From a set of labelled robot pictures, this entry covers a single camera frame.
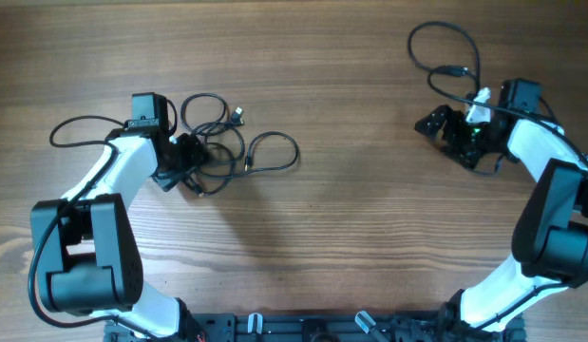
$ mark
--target wooden table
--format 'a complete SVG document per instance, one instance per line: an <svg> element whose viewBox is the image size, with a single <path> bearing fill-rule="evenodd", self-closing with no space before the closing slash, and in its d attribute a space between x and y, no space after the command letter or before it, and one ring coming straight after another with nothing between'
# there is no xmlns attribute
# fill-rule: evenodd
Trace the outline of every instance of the wooden table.
<svg viewBox="0 0 588 342"><path fill-rule="evenodd" d="M163 193L150 180L135 198L129 217L145 279L193 312L435 309L483 279L508 255L533 182L511 163L496 178L474 176L412 129L438 105L462 107L432 92L406 52L409 31L435 19L475 37L494 97L506 79L541 82L567 135L588 153L588 5L0 7L0 341L101 340L101 325L62 331L33 315L29 211L61 197L101 154L51 148L51 128L76 115L125 120L136 92L177 105L216 92L245 109L247 142L274 129L301 148L293 169L235 180L212 198L183 187ZM427 63L471 66L453 33L428 30L415 46ZM215 111L201 104L189 120ZM58 139L102 138L111 128L74 124ZM287 142L269 139L257 165L291 155ZM526 318L530 341L588 341L588 285L542 301Z"/></svg>

